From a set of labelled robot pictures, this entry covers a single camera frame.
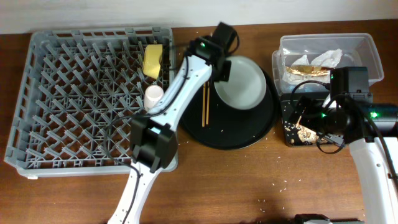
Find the wooden chopstick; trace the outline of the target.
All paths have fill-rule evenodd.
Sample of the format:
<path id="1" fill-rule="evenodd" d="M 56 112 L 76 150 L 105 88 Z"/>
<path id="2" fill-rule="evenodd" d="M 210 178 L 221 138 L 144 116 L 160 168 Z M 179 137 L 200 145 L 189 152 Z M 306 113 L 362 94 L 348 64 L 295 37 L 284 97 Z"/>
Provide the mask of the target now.
<path id="1" fill-rule="evenodd" d="M 209 124 L 209 107 L 210 107 L 210 82 L 206 83 L 206 111 L 205 111 L 205 125 L 208 126 Z"/>
<path id="2" fill-rule="evenodd" d="M 201 126 L 205 127 L 205 124 L 206 124 L 206 82 L 203 84 Z"/>

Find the white round plate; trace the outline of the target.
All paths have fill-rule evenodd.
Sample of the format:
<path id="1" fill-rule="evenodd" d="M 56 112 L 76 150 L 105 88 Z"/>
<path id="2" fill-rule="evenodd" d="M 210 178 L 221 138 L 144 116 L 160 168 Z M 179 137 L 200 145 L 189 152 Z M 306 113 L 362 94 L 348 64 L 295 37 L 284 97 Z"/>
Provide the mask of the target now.
<path id="1" fill-rule="evenodd" d="M 229 80 L 214 82 L 215 90 L 221 100 L 237 110 L 255 108 L 266 95 L 266 78 L 260 66 L 250 58 L 231 56 Z"/>

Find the gold coffee sachet wrapper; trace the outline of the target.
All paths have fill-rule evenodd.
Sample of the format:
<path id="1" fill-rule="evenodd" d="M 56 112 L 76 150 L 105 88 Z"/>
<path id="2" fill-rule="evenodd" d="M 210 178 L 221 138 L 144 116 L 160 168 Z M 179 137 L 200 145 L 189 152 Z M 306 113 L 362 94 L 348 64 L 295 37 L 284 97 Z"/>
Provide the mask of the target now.
<path id="1" fill-rule="evenodd" d="M 328 75 L 333 68 L 313 65 L 292 65 L 291 67 L 285 67 L 285 70 L 294 75 L 322 77 Z"/>

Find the white tissue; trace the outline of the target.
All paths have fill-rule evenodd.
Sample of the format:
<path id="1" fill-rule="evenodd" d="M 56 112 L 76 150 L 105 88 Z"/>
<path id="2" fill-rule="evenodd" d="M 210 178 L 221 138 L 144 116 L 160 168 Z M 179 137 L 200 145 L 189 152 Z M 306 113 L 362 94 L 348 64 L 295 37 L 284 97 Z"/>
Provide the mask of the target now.
<path id="1" fill-rule="evenodd" d="M 343 51 L 341 49 L 328 50 L 325 53 L 314 58 L 311 62 L 308 61 L 307 55 L 303 55 L 299 59 L 294 61 L 290 66 L 285 66 L 285 67 L 291 67 L 292 65 L 313 65 L 319 67 L 335 68 L 340 63 L 342 56 L 343 56 Z M 309 77 L 309 76 L 294 75 L 285 70 L 282 79 L 283 81 L 289 83 L 290 85 L 297 85 L 301 82 L 309 80 L 329 83 L 330 73 L 322 77 Z"/>

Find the yellow bowl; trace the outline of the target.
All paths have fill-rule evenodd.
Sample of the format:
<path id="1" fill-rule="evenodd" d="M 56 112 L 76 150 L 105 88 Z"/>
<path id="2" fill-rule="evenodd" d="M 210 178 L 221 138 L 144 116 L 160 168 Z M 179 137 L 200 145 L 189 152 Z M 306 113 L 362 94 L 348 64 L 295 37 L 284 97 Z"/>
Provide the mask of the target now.
<path id="1" fill-rule="evenodd" d="M 161 44 L 149 44 L 144 52 L 143 73 L 153 79 L 158 79 L 163 46 Z"/>

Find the pink cup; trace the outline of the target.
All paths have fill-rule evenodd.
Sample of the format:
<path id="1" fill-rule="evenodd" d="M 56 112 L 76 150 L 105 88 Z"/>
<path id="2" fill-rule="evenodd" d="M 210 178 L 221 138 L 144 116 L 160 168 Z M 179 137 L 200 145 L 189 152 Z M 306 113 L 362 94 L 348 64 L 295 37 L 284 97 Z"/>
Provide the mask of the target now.
<path id="1" fill-rule="evenodd" d="M 144 109 L 149 111 L 152 109 L 163 97 L 164 91 L 158 85 L 150 85 L 146 88 L 144 93 Z"/>

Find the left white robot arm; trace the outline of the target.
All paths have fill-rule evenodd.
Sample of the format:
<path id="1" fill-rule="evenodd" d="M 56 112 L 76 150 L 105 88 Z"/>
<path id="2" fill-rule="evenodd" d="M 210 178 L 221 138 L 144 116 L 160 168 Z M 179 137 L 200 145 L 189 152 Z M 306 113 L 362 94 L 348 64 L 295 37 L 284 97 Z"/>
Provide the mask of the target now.
<path id="1" fill-rule="evenodd" d="M 190 42 L 177 76 L 146 114 L 131 115 L 129 178 L 109 223 L 139 223 L 149 192 L 177 153 L 177 126 L 196 92 L 209 79 L 224 79 L 230 40 L 199 37 Z"/>

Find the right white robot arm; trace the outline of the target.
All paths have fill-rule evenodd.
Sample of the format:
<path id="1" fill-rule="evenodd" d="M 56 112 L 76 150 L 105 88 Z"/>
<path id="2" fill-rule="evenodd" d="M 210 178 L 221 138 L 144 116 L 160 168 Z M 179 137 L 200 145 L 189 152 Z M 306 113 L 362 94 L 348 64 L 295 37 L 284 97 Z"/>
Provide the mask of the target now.
<path id="1" fill-rule="evenodd" d="M 397 223 L 397 106 L 370 93 L 340 93 L 327 103 L 301 97 L 294 115 L 319 139 L 349 147 L 367 223 Z"/>

